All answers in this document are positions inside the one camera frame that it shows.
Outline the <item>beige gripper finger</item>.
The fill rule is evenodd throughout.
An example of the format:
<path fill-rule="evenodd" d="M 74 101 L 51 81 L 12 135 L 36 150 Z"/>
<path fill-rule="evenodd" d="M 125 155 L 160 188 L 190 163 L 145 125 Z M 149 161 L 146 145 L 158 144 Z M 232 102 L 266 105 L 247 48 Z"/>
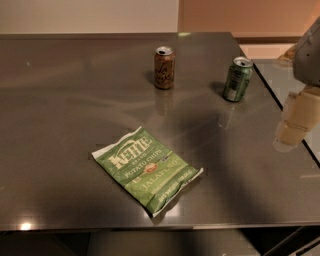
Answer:
<path fill-rule="evenodd" d="M 287 49 L 282 55 L 280 55 L 277 58 L 277 60 L 275 61 L 275 64 L 280 67 L 291 68 L 293 66 L 293 61 L 296 54 L 296 48 L 297 48 L 297 45 L 294 44 L 289 49 Z"/>
<path fill-rule="evenodd" d="M 306 85 L 299 93 L 290 92 L 275 131 L 274 148 L 291 151 L 319 122 L 320 87 Z"/>

